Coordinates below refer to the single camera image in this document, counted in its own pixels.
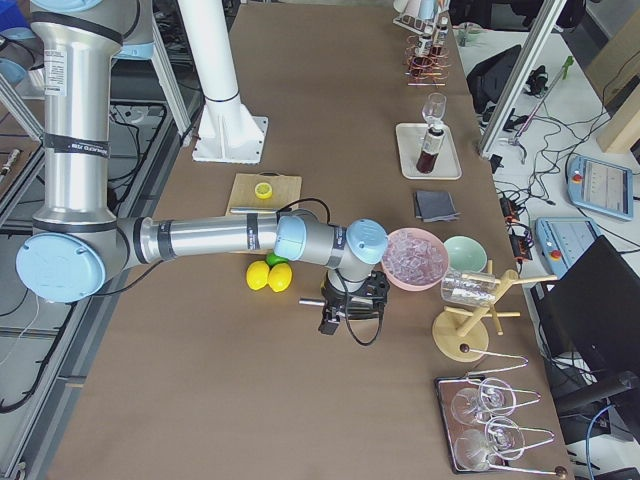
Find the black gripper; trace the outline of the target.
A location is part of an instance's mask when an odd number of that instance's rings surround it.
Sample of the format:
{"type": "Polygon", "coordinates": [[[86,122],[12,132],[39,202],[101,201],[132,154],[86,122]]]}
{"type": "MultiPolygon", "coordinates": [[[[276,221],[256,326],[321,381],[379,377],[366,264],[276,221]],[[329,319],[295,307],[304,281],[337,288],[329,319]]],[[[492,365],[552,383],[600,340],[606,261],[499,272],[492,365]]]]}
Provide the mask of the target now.
{"type": "Polygon", "coordinates": [[[382,271],[372,271],[362,285],[349,291],[342,285],[338,272],[330,270],[321,285],[324,305],[318,331],[334,335],[345,314],[350,320],[383,318],[388,292],[389,281],[382,271]]]}

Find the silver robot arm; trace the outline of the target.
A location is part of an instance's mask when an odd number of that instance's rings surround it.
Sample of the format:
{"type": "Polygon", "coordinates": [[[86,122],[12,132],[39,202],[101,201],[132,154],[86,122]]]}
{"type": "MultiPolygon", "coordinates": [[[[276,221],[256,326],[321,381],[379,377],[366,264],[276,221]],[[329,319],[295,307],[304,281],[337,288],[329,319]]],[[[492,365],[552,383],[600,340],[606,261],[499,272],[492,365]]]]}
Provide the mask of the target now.
{"type": "Polygon", "coordinates": [[[353,320],[382,320],[389,283],[378,270],[388,245],[370,219],[342,227],[293,201],[277,208],[195,220],[152,218],[156,199],[130,216],[108,200],[111,68],[117,57],[149,58],[148,1],[35,1],[32,28],[44,44],[45,194],[15,268],[35,295],[72,303],[103,294],[112,278],[183,256],[273,250],[321,265],[322,318],[333,334],[353,320]]]}

